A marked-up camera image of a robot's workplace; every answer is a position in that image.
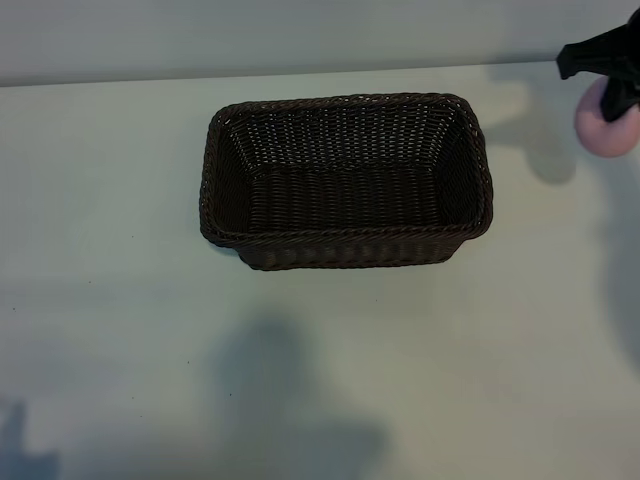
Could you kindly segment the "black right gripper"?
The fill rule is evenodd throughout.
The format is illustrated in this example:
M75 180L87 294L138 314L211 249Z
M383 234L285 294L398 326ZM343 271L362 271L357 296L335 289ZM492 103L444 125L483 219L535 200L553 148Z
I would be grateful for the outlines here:
M608 123L619 120L638 105L639 10L619 27L565 45L557 56L557 67L562 80L580 72L608 77L601 114Z

